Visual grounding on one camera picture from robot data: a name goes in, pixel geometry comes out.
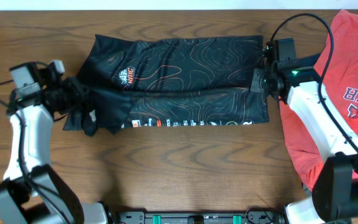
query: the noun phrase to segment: dark jersey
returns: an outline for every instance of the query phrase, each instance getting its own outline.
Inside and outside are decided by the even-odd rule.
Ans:
[[[128,97],[121,128],[254,124],[269,121],[265,94],[249,91],[263,58],[262,36],[131,42],[97,35],[77,77]]]

